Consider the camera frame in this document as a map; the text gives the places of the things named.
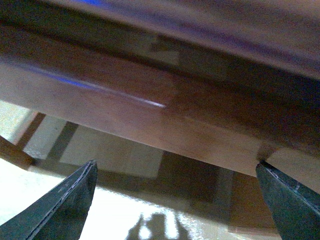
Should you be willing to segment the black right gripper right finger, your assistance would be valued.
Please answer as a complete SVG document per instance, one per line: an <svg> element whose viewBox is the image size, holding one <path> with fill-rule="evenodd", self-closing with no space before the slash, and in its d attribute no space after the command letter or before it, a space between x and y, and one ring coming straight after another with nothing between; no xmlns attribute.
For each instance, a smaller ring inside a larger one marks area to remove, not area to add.
<svg viewBox="0 0 320 240"><path fill-rule="evenodd" d="M260 161L255 171L280 237L318 240L320 195L266 161Z"/></svg>

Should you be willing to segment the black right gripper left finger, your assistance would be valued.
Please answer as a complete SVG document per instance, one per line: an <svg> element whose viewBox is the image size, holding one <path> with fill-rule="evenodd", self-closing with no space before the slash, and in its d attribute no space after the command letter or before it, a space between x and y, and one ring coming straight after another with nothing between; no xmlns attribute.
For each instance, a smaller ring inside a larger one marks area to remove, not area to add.
<svg viewBox="0 0 320 240"><path fill-rule="evenodd" d="M78 240L98 176L90 160L61 183L0 226L2 240Z"/></svg>

